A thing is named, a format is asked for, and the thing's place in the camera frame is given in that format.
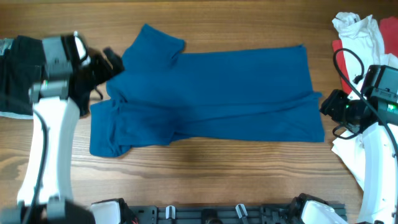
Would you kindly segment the blue t-shirt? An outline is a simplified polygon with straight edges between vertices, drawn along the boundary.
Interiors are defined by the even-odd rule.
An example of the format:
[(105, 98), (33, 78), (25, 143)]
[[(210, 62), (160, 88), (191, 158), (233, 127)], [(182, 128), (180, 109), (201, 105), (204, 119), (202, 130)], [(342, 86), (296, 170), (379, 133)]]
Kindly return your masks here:
[(186, 53), (185, 42), (144, 25), (123, 54), (124, 71), (91, 106), (90, 153), (204, 137), (323, 142), (318, 101), (302, 45)]

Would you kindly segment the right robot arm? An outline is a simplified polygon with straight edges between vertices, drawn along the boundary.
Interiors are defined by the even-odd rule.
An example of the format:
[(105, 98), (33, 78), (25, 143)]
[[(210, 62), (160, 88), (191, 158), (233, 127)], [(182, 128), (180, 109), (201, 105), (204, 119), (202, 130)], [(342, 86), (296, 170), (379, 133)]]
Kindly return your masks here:
[(347, 128), (350, 112), (363, 104), (357, 127), (365, 156), (364, 193), (358, 223), (397, 223), (397, 69), (371, 65), (357, 103), (342, 105), (336, 90), (322, 104), (321, 112)]

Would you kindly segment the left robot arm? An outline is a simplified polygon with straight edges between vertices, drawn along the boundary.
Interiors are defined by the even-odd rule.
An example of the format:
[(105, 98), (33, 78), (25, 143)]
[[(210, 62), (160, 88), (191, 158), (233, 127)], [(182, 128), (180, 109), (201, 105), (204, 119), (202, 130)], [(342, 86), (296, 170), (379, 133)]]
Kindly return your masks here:
[(1, 223), (120, 223), (116, 202), (85, 208), (73, 202), (70, 177), (73, 136), (88, 114), (90, 93), (124, 70), (110, 48), (95, 52), (78, 33), (42, 39), (45, 63), (29, 88), (34, 131), (17, 205)]

